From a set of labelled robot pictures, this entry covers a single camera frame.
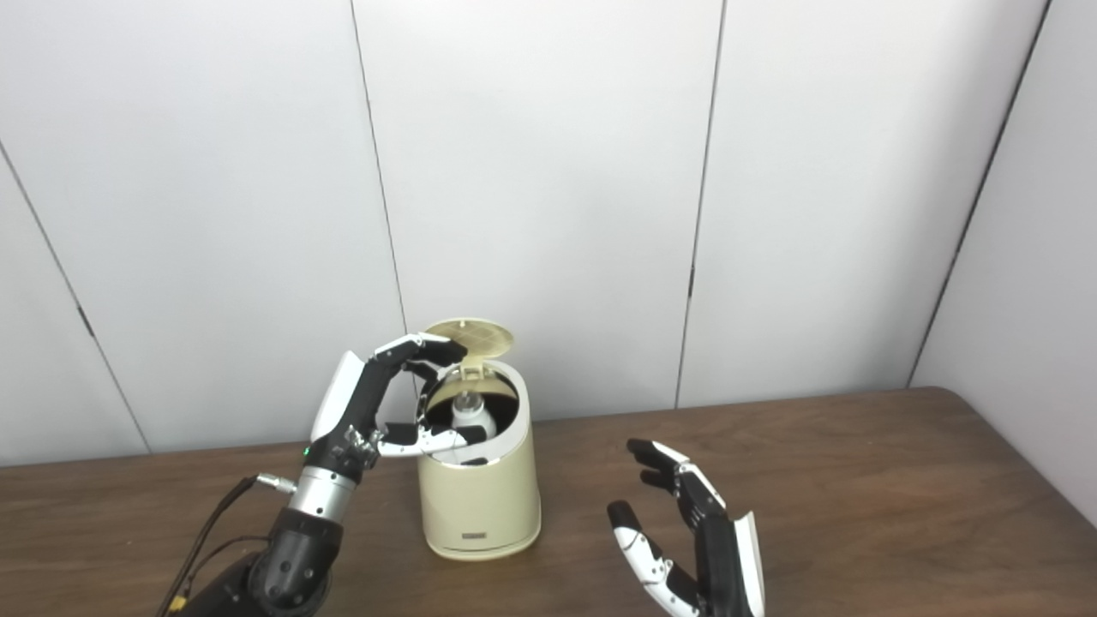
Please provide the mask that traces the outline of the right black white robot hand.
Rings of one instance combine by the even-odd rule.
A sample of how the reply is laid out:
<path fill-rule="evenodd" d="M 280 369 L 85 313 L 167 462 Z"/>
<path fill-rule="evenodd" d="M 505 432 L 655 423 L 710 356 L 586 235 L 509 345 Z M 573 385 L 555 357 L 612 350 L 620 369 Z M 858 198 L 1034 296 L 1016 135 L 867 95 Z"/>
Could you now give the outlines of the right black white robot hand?
<path fill-rule="evenodd" d="M 667 558 L 626 500 L 607 506 L 620 554 L 651 598 L 669 616 L 764 616 L 764 563 L 753 512 L 738 518 L 705 473 L 658 441 L 627 439 L 643 465 L 641 481 L 669 493 L 693 535 L 695 574 Z"/>

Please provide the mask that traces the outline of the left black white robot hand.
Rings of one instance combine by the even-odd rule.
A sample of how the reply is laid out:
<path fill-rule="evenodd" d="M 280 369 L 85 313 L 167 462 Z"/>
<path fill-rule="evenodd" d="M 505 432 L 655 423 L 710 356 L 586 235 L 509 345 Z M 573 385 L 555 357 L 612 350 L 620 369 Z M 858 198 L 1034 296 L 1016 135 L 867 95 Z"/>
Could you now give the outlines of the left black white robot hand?
<path fill-rule="evenodd" d="M 359 484 L 381 458 L 454 452 L 489 440 L 483 427 L 431 427 L 422 419 L 385 430 L 378 426 L 381 402 L 395 375 L 428 375 L 430 368 L 452 366 L 467 352 L 459 341 L 426 332 L 407 333 L 365 360 L 346 352 L 318 410 L 303 464 Z"/>

